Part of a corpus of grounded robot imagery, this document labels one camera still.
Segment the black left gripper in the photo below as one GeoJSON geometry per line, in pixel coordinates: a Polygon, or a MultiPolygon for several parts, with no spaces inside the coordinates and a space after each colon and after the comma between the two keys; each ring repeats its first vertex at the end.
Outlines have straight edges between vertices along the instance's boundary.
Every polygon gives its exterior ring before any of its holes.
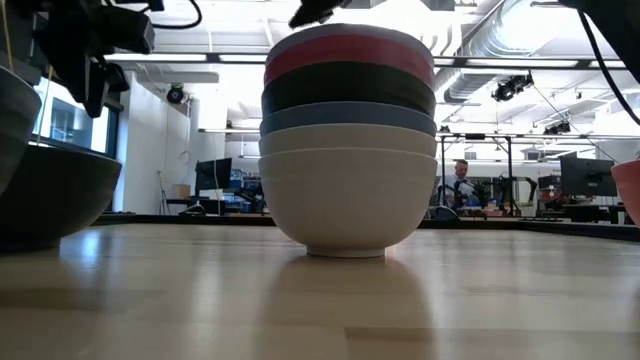
{"type": "Polygon", "coordinates": [[[34,31],[34,40],[55,76],[74,100],[84,103],[87,115],[101,115],[108,91],[130,90],[124,70],[95,53],[87,17],[79,11],[51,11],[46,24],[34,31]]]}

